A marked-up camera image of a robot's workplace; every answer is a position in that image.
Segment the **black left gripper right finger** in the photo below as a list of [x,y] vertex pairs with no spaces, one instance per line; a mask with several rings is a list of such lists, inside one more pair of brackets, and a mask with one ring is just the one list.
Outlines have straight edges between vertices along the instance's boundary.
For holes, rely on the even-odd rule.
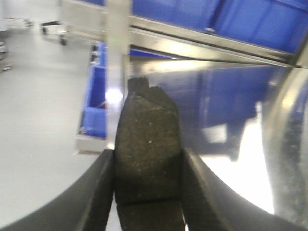
[[188,149],[182,156],[181,202],[191,231],[304,230],[241,197]]

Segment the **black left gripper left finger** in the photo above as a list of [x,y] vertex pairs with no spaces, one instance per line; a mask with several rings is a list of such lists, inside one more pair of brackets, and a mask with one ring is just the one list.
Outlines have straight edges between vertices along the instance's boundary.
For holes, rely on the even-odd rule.
[[114,193],[114,152],[105,149],[66,191],[4,231],[104,231]]

